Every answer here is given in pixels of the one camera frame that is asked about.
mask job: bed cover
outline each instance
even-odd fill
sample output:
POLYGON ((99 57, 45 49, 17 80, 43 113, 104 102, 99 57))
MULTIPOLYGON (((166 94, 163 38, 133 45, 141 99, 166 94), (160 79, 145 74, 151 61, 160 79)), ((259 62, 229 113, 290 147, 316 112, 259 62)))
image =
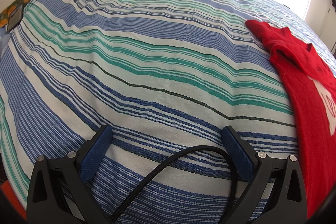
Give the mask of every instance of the bed cover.
MULTIPOLYGON (((37 156, 78 150, 102 124, 114 137, 87 184, 107 214, 173 153, 223 148, 220 131, 229 124, 271 157, 298 154, 290 101, 248 19, 288 26, 335 74, 317 35, 272 0, 30 1, 20 25, 2 38, 0 61, 0 151, 23 206, 37 156)), ((219 155, 188 155, 117 223, 217 224, 230 183, 219 155)), ((238 182, 237 198, 246 185, 238 182)))

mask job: blue textured pad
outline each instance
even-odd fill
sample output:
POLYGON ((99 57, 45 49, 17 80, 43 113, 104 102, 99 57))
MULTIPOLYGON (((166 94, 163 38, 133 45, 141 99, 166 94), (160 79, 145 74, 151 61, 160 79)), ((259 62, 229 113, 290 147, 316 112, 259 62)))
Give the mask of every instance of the blue textured pad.
POLYGON ((107 126, 82 160, 79 176, 83 182, 92 179, 112 142, 112 137, 112 128, 107 126))
POLYGON ((227 128, 223 128, 221 135, 222 143, 237 168, 240 177, 243 180, 252 182, 254 178, 254 165, 252 160, 227 128))

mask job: metal bolt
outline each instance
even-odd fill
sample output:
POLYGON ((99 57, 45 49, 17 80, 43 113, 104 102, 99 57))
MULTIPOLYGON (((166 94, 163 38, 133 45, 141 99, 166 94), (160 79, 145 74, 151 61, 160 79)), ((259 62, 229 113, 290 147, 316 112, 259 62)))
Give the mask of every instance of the metal bolt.
POLYGON ((289 159, 290 159, 291 161, 296 161, 296 160, 297 160, 296 156, 294 156, 294 155, 290 155, 290 156, 289 156, 289 159))
POLYGON ((68 158, 73 158, 74 156, 76 156, 76 152, 75 151, 70 151, 68 153, 68 158))
POLYGON ((37 157, 37 161, 43 161, 43 160, 44 160, 44 156, 43 155, 37 157))
POLYGON ((264 158, 266 158, 266 153, 260 151, 260 152, 258 152, 258 156, 259 156, 260 158, 264 159, 264 158))

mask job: black cable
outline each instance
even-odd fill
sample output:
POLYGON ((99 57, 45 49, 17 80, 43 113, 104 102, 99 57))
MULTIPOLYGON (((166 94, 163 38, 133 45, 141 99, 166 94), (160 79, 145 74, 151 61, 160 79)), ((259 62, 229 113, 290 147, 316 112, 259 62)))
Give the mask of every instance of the black cable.
POLYGON ((189 147, 186 149, 183 149, 174 155, 170 156, 169 158, 165 159, 162 163, 160 163, 153 171, 151 171, 139 184, 137 187, 134 188, 134 190, 128 195, 128 197, 120 204, 120 206, 115 210, 115 212, 110 216, 110 220, 115 222, 121 214, 127 209, 127 207, 131 204, 131 202, 138 196, 140 191, 144 189, 144 187, 158 174, 160 173, 164 168, 166 168, 168 165, 172 164, 175 160, 178 158, 181 158, 189 153, 193 153, 196 151, 213 151, 218 154, 220 154, 228 163, 231 171, 231 192, 229 196, 229 200, 226 206, 226 209, 224 211, 223 217, 228 213, 228 211, 232 208, 235 196, 236 196, 236 187, 237 187, 237 171, 236 167, 233 164, 230 156, 222 149, 210 146, 210 145, 197 145, 193 147, 189 147))

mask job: red-orange rug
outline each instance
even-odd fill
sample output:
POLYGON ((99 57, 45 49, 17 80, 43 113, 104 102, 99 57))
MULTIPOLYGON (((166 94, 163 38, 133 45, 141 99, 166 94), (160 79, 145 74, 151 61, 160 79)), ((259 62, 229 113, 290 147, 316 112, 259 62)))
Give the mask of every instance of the red-orange rug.
POLYGON ((10 201, 10 203, 13 205, 13 207, 17 210, 17 212, 24 218, 27 219, 26 216, 26 210, 22 207, 20 201, 17 199, 11 185, 9 184, 9 181, 6 180, 1 186, 0 186, 2 192, 5 194, 7 199, 10 201))

